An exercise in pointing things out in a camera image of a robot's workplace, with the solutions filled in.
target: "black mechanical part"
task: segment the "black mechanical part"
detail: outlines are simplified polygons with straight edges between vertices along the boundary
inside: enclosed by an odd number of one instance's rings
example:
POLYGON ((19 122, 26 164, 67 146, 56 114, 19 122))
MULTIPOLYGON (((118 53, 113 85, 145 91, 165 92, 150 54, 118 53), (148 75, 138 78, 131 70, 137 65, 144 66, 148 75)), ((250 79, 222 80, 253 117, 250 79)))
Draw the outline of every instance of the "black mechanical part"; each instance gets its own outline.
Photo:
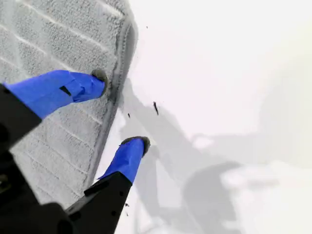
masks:
POLYGON ((9 152, 0 156, 0 182, 1 234, 78 233, 60 205, 38 203, 9 152))
POLYGON ((115 172, 86 190, 66 211, 80 234, 113 234, 132 183, 115 172))
POLYGON ((0 107, 1 155, 37 127, 41 119, 2 84, 0 84, 0 107))

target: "small black speck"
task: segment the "small black speck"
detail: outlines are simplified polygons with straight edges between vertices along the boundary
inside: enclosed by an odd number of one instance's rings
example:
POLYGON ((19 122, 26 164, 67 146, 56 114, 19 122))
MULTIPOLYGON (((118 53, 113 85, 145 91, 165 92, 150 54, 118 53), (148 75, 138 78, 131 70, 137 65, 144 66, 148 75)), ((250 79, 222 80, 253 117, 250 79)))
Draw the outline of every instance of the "small black speck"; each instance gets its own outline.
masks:
POLYGON ((158 112, 158 108, 157 108, 157 106, 156 106, 156 102, 154 102, 154 108, 155 108, 155 110, 156 110, 157 115, 159 116, 159 112, 158 112))

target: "gray fabric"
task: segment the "gray fabric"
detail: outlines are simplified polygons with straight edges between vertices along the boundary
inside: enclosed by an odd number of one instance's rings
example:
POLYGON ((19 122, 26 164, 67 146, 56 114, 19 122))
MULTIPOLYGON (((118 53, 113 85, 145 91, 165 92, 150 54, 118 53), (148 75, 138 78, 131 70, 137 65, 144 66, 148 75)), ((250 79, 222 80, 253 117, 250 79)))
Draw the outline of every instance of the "gray fabric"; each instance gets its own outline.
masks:
POLYGON ((68 207, 92 183, 133 37, 123 0, 0 1, 1 82, 56 69, 90 73, 96 68, 104 69, 111 82, 101 99, 57 110, 12 149, 40 202, 68 207))

